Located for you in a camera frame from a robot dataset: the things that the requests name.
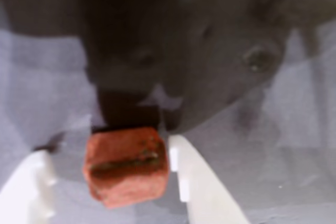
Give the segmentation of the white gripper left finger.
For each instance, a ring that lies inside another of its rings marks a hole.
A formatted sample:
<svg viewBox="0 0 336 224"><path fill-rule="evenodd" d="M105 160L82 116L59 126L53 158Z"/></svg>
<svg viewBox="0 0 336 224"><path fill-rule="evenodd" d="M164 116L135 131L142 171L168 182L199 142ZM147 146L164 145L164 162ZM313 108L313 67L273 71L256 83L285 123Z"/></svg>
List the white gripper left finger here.
<svg viewBox="0 0 336 224"><path fill-rule="evenodd" d="M57 175L47 151L28 155L1 188L1 223L50 223Z"/></svg>

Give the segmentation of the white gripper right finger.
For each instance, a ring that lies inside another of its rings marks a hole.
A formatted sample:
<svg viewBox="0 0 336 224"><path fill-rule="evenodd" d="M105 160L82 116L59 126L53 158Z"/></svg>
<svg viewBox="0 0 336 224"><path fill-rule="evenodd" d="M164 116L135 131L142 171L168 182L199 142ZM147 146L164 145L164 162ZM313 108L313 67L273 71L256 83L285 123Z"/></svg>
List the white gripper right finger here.
<svg viewBox="0 0 336 224"><path fill-rule="evenodd" d="M169 160L171 171L177 173L180 201L186 203L189 223L250 223L208 162L184 136L169 137Z"/></svg>

